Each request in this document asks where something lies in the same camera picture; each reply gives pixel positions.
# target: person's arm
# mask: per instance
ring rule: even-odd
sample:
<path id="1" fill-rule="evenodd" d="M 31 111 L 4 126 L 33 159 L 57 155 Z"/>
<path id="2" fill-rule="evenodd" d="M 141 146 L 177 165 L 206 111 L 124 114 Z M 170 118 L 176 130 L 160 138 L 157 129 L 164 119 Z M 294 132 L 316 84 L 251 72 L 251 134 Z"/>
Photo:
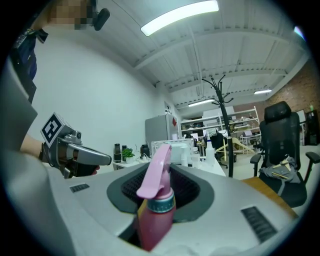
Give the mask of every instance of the person's arm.
<path id="1" fill-rule="evenodd" d="M 22 142 L 20 152 L 38 158 L 40 156 L 41 149 L 42 142 L 27 134 Z"/>

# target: brick wall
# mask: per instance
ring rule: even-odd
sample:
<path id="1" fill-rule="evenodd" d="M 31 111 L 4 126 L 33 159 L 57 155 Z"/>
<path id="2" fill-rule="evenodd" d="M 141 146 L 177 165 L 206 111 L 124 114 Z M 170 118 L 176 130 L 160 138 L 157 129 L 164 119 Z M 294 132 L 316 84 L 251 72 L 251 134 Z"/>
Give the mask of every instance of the brick wall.
<path id="1" fill-rule="evenodd" d="M 318 80 L 318 71 L 311 60 L 292 78 L 283 88 L 270 97 L 267 105 L 285 101 L 292 111 L 304 110 L 310 111 L 310 105 L 313 109 L 320 112 L 320 84 Z"/>

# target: spray bottle nozzle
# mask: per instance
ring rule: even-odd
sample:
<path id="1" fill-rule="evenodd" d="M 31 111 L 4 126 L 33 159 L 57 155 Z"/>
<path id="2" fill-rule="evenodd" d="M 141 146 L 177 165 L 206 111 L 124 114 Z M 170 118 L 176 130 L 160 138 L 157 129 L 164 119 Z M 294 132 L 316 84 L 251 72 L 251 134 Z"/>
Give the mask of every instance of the spray bottle nozzle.
<path id="1" fill-rule="evenodd" d="M 172 195 L 170 187 L 171 145 L 163 144 L 154 154 L 141 187 L 136 191 L 140 198 L 165 199 Z"/>

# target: wooden desk surface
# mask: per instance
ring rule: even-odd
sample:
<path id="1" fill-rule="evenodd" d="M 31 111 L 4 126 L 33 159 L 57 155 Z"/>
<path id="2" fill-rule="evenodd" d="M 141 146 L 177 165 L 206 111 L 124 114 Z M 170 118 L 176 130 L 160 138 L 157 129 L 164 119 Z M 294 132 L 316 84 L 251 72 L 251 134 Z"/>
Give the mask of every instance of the wooden desk surface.
<path id="1" fill-rule="evenodd" d="M 265 184 L 258 177 L 243 179 L 242 182 L 248 184 L 250 187 L 256 189 L 257 191 L 274 201 L 277 205 L 284 209 L 293 219 L 298 217 L 295 211 L 292 210 L 291 207 L 287 205 L 287 203 L 280 196 L 278 196 L 276 192 L 274 192 L 270 187 L 268 187 L 267 184 Z"/>

